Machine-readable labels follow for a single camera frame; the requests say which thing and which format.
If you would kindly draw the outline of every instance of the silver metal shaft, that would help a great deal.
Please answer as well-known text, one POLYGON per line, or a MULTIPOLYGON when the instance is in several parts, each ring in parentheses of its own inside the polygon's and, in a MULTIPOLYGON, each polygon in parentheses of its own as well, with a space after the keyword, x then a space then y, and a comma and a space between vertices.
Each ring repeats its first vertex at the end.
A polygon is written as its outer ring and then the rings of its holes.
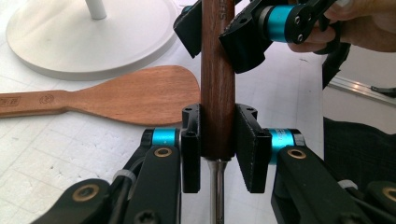
POLYGON ((227 161, 207 161, 210 169, 210 223, 224 223, 224 170, 227 161))

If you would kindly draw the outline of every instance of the white round base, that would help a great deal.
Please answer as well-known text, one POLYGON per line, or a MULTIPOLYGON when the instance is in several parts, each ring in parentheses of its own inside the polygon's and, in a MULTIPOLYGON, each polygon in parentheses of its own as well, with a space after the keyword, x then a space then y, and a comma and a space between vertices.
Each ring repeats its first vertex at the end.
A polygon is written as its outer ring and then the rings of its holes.
POLYGON ((103 0, 94 20, 84 0, 30 0, 10 19, 7 42, 40 74, 66 80, 116 77, 155 61, 175 42, 172 0, 103 0))

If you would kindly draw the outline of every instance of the white floor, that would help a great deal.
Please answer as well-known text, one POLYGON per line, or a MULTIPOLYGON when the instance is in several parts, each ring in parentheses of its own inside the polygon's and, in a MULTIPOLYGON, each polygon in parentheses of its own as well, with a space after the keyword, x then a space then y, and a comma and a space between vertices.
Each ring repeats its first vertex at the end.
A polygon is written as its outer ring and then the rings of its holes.
MULTIPOLYGON (((396 87, 396 53, 379 53, 352 47, 338 77, 382 88, 396 87)), ((396 133, 396 105, 386 105, 358 94, 327 87, 323 92, 323 116, 371 125, 396 133)))

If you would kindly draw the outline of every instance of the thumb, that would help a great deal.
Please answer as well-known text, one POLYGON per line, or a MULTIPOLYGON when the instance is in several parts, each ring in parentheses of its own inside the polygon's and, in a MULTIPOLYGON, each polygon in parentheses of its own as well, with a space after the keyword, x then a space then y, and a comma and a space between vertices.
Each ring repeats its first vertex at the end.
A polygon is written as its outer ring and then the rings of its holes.
POLYGON ((395 11, 395 0, 337 0, 329 7, 325 16, 335 21, 349 21, 362 16, 395 11))

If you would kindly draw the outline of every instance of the spatula handle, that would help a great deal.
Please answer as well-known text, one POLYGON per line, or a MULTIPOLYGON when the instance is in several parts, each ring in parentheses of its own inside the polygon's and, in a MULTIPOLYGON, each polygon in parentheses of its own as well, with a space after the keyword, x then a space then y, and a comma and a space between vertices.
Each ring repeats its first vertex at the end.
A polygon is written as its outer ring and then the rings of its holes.
POLYGON ((32 91, 0 94, 0 118, 61 114, 67 110, 68 91, 32 91))

